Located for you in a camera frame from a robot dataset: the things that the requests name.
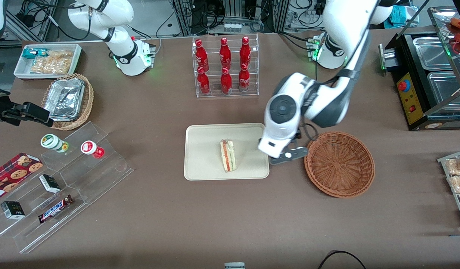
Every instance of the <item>cookie box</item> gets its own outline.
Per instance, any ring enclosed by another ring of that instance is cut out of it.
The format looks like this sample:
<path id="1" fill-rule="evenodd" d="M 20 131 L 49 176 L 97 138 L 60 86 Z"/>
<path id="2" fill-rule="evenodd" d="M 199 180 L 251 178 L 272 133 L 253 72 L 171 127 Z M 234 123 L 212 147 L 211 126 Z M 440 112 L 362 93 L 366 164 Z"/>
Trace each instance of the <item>cookie box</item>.
<path id="1" fill-rule="evenodd" d="M 13 157 L 0 167 L 0 197 L 16 188 L 41 167 L 42 162 L 31 155 L 19 153 Z"/>

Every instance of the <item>sandwich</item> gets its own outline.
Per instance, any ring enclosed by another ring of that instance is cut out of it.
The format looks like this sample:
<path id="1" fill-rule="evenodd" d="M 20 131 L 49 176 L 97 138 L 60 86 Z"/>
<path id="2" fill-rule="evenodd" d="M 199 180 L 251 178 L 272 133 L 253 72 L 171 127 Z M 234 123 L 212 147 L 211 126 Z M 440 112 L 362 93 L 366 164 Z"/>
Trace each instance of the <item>sandwich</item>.
<path id="1" fill-rule="evenodd" d="M 235 163 L 235 150 L 233 149 L 233 141 L 230 139 L 222 139 L 222 141 L 220 141 L 220 147 L 225 172 L 232 172 L 237 168 Z"/>

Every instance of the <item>small white box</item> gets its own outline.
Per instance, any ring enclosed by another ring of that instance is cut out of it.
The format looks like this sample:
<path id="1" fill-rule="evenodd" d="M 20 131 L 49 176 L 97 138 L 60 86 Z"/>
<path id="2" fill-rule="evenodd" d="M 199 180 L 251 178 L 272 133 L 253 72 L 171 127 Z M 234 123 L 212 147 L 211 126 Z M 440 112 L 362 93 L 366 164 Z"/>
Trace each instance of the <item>small white box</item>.
<path id="1" fill-rule="evenodd" d="M 74 55 L 72 57 L 71 66 L 69 68 L 68 74 L 73 74 L 76 71 L 76 67 L 78 65 L 79 56 L 82 51 L 81 46 L 78 44 L 30 44 L 24 46 L 24 48 L 46 48 L 49 50 L 71 50 L 74 51 Z M 19 57 L 18 64 L 16 65 L 14 75 L 17 78 L 21 78 L 24 80 L 45 80 L 47 78 L 60 78 L 64 77 L 65 75 L 59 74 L 37 74 L 31 73 L 31 67 L 34 59 L 27 59 L 24 57 Z"/>

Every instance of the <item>foil container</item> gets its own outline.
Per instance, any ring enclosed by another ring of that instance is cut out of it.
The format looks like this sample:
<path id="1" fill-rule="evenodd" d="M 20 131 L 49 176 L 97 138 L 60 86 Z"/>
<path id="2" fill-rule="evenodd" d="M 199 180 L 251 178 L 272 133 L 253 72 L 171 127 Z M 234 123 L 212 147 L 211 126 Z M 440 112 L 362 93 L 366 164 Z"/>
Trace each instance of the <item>foil container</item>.
<path id="1" fill-rule="evenodd" d="M 78 78 L 54 81 L 44 104 L 49 118 L 54 121 L 77 120 L 85 87 L 85 83 Z"/>

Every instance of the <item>wicker basket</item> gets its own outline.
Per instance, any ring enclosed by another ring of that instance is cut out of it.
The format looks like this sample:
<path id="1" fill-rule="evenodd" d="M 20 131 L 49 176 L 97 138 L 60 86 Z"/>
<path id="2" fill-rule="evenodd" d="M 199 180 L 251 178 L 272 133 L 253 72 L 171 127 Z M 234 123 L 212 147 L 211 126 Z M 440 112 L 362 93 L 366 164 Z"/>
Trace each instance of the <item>wicker basket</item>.
<path id="1" fill-rule="evenodd" d="M 317 141 L 310 142 L 305 169 L 321 191 L 339 198 L 364 193 L 374 179 L 374 161 L 368 148 L 342 132 L 322 133 Z"/>
<path id="2" fill-rule="evenodd" d="M 87 80 L 85 76 L 80 75 L 80 74 L 72 74 L 72 75 L 66 75 L 64 77 L 58 78 L 58 80 L 70 80 L 72 78 L 79 78 L 86 84 L 86 87 L 84 89 L 84 96 L 82 97 L 81 110 L 80 110 L 80 115 L 78 119 L 75 121 L 55 121 L 54 124 L 52 125 L 52 128 L 58 129 L 61 131 L 69 131 L 72 129 L 76 129 L 77 127 L 84 124 L 89 117 L 90 111 L 92 110 L 92 102 L 94 101 L 94 90 L 92 89 L 92 85 L 90 85 L 89 81 Z M 46 103 L 47 95 L 49 94 L 50 89 L 51 89 L 51 85 L 47 87 L 47 91 L 44 94 L 44 98 L 41 102 L 41 107 L 44 107 L 44 104 Z"/>

